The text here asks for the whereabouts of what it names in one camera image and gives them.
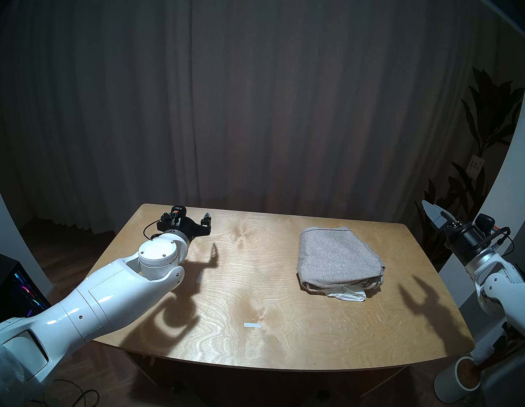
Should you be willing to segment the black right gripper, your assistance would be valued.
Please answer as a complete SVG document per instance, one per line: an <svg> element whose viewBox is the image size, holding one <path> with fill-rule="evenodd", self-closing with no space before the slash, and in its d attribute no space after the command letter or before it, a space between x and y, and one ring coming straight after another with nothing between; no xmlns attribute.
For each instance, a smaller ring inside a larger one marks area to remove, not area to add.
<svg viewBox="0 0 525 407"><path fill-rule="evenodd" d="M455 221L452 214L438 205L422 200L422 206L431 225L442 229L445 234L445 246L467 266L478 254L491 245L492 229L495 219L488 215L479 215L475 223L462 224Z"/></svg>

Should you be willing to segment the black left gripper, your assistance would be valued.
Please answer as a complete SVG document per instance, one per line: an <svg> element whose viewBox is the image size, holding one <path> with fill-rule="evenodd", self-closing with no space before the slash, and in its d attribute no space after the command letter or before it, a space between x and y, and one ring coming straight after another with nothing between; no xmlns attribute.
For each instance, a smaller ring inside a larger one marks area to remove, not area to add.
<svg viewBox="0 0 525 407"><path fill-rule="evenodd" d="M185 235L188 242L192 242L195 238L210 235L211 219L212 217L209 212L205 213L199 224L186 216L186 214L164 213L156 222L156 228L162 233L172 230L176 234L181 233Z"/></svg>

